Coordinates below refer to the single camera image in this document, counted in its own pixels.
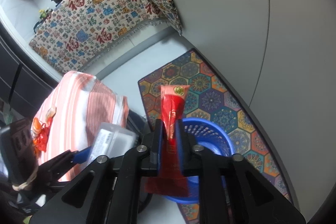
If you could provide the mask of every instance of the hexagon pattern mat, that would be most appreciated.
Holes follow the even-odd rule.
[[[287,199],[287,187],[272,152],[239,102],[195,49],[153,71],[139,82],[147,119],[153,129],[160,118],[160,85],[190,85],[183,117],[199,117],[219,125],[229,135],[236,153],[243,154]],[[198,204],[179,204],[187,224],[199,223]]]

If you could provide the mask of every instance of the pink striped cloth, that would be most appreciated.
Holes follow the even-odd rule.
[[[116,95],[93,75],[70,71],[43,102],[36,113],[45,122],[47,111],[56,107],[47,151],[39,157],[39,165],[66,150],[83,150],[93,144],[101,122],[126,126],[127,98]],[[59,181],[69,181],[80,172],[77,165]]]

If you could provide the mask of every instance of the red packet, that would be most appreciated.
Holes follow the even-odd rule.
[[[179,165],[174,123],[182,118],[189,85],[161,86],[161,119],[165,126],[162,139],[161,167],[158,177],[148,178],[145,189],[149,193],[188,196],[187,178]]]

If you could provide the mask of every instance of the patterned tablecloth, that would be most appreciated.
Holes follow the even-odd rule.
[[[251,118],[215,72],[192,49],[139,80],[143,105],[152,129],[161,114],[161,85],[190,85],[183,118],[214,122],[230,137],[235,153],[244,157],[288,200],[286,183]],[[199,223],[199,204],[178,204],[187,224]]]
[[[60,73],[83,70],[140,26],[164,21],[181,34],[173,0],[63,0],[29,45]]]

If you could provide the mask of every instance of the silver bolt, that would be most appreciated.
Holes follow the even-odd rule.
[[[200,144],[195,144],[195,145],[193,146],[193,150],[194,150],[195,152],[197,152],[197,151],[202,151],[202,150],[204,150],[204,146],[203,146],[203,145],[200,145]]]
[[[145,152],[147,150],[147,146],[141,144],[137,148],[138,152]]]
[[[244,159],[242,154],[233,154],[232,158],[234,161],[242,161]]]
[[[105,155],[101,155],[97,158],[97,161],[100,163],[100,164],[103,164],[105,161],[107,161],[107,157]]]

